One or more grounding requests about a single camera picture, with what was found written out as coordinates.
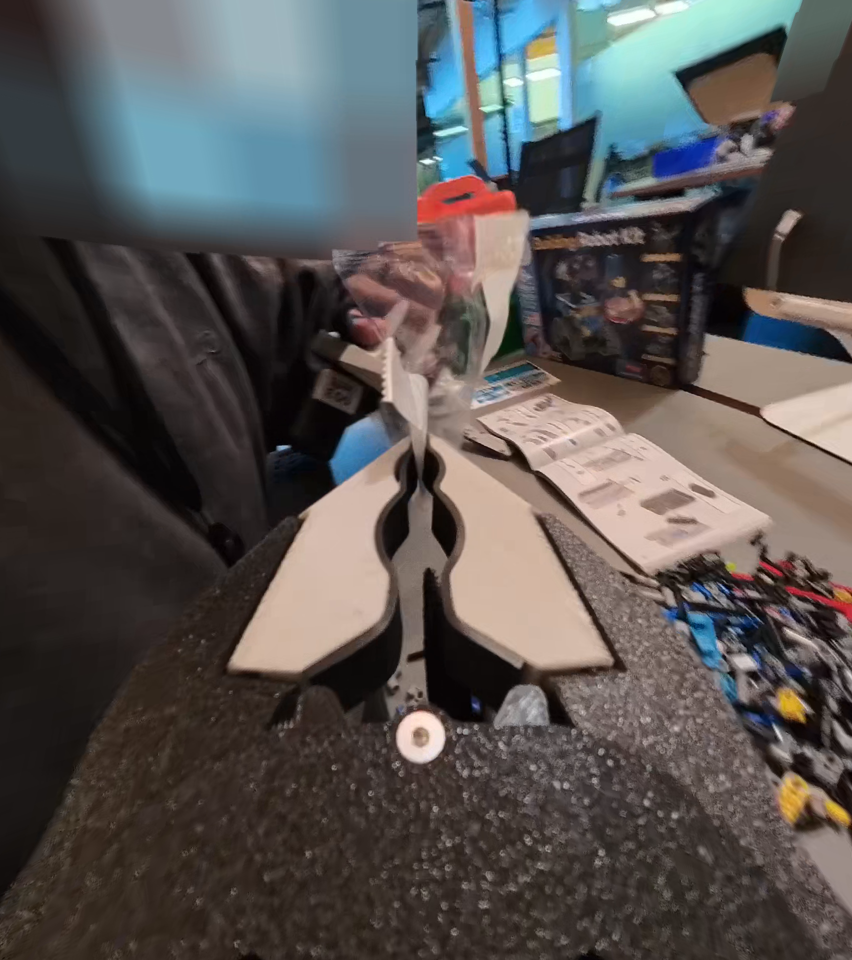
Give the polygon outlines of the orange plastic bin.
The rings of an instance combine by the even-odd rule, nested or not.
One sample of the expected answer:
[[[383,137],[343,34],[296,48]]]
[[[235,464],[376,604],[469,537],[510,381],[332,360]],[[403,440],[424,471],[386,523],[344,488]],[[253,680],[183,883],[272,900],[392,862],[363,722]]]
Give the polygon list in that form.
[[[517,210],[515,194],[499,190],[480,176],[468,174],[430,185],[417,199],[417,223],[480,217]]]

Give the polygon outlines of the black monitor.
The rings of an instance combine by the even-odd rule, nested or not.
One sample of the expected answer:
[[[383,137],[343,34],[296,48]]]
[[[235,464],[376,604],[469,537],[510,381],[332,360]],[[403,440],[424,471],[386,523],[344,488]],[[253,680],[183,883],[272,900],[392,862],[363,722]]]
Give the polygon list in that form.
[[[530,217],[582,208],[601,114],[523,144],[514,194]]]

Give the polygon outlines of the person's left hand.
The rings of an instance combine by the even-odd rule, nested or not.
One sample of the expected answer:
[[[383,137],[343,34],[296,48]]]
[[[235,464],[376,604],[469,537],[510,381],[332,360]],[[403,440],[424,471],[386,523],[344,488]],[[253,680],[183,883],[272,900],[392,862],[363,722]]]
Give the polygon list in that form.
[[[386,318],[367,317],[358,309],[347,314],[350,342],[365,351],[375,351],[390,335],[391,325]]]

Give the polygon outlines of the pile of small brick parts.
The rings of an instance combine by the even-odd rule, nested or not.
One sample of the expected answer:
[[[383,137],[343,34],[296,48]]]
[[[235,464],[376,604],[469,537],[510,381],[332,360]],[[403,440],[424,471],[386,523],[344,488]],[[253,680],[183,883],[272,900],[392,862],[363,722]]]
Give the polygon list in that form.
[[[852,829],[852,587],[763,539],[747,572],[718,554],[653,575],[690,642],[762,754],[789,826]]]

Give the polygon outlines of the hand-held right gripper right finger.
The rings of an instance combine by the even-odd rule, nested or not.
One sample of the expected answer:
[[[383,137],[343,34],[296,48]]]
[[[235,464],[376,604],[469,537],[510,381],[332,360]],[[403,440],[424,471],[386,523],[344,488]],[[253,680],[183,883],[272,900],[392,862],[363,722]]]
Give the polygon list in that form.
[[[429,438],[424,483],[444,565],[424,576],[424,664],[444,710],[499,708],[521,684],[615,667],[540,514],[449,441]]]

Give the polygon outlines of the dark blue toy box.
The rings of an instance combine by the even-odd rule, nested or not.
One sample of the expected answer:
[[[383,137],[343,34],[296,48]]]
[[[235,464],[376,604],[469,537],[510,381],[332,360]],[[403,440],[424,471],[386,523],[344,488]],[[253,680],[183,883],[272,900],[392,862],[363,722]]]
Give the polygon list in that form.
[[[693,385],[717,219],[709,195],[532,218],[516,284],[526,354],[664,389]]]

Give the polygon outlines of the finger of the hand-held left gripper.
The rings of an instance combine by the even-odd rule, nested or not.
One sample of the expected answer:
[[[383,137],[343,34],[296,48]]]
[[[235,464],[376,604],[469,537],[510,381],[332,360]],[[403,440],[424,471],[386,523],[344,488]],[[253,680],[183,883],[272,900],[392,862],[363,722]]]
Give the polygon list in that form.
[[[412,443],[425,443],[428,427],[429,385],[420,374],[404,366],[396,333],[407,319],[410,304],[401,299],[383,319],[383,337],[378,347],[382,388],[379,410],[390,436],[408,436]]]

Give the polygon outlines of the open instruction booklet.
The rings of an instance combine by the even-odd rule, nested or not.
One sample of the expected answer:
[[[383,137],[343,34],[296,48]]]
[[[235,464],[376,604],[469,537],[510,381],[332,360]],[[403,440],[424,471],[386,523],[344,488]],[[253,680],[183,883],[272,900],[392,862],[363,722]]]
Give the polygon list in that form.
[[[479,422],[644,573],[719,552],[772,523],[598,407],[545,393]]]

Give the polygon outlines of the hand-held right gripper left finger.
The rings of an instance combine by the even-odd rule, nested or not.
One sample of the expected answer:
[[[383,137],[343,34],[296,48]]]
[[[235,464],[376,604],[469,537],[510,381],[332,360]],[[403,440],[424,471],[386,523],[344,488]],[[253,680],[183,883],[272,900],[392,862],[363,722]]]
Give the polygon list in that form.
[[[402,440],[300,515],[228,673],[332,690],[346,710],[384,690],[403,646],[395,557],[418,478]]]

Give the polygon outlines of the blue sticker sheet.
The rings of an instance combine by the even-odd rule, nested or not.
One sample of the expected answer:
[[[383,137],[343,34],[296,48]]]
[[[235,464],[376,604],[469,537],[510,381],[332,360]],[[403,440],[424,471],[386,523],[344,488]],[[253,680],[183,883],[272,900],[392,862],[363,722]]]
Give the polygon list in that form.
[[[476,411],[524,397],[560,382],[560,378],[533,362],[513,362],[493,370],[480,380],[472,395],[471,409]]]

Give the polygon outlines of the grey desk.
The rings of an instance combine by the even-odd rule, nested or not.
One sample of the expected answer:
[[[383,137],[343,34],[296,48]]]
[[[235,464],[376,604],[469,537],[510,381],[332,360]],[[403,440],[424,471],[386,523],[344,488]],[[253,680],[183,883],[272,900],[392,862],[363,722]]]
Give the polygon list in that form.
[[[793,552],[852,587],[852,465],[769,426],[765,405],[852,382],[852,366],[709,335],[692,390],[663,390],[538,359],[558,377],[552,390],[612,413],[627,432],[655,442],[702,478],[772,520],[768,551]],[[464,454],[540,512],[554,515],[617,570],[630,566],[525,460]],[[852,841],[832,830],[800,834],[835,893],[852,913]]]

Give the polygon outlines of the clear bag with white label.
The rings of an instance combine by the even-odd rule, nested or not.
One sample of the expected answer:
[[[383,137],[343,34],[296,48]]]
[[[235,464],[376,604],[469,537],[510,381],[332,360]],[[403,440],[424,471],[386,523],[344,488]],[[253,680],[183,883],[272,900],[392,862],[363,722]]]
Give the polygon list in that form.
[[[366,317],[385,318],[399,301],[409,303],[396,341],[405,368],[429,385],[427,438],[409,439],[424,482],[430,433],[465,424],[473,393],[502,345],[530,215],[516,209],[417,229],[411,241],[335,249],[333,265]]]

